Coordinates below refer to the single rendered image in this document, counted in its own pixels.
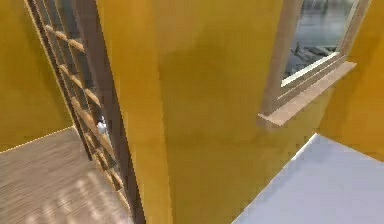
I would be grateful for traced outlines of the brown glazed room door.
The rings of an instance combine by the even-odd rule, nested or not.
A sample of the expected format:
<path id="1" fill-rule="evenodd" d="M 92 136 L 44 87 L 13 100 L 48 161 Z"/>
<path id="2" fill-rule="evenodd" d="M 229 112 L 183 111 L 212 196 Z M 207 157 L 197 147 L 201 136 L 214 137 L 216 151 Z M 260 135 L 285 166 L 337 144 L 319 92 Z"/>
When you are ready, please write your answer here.
<path id="1" fill-rule="evenodd" d="M 23 0 L 88 159 L 112 185 L 133 224 L 147 224 L 96 0 Z M 107 133 L 97 120 L 104 117 Z"/>

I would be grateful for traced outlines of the wooden framed window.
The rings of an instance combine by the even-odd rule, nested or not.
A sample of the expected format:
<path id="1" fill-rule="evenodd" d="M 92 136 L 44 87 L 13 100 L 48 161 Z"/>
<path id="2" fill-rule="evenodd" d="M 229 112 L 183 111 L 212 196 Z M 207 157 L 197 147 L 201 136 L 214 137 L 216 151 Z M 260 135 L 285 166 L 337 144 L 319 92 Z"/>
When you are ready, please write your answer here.
<path id="1" fill-rule="evenodd" d="M 258 121 L 282 127 L 356 64 L 348 54 L 372 0 L 283 0 Z"/>

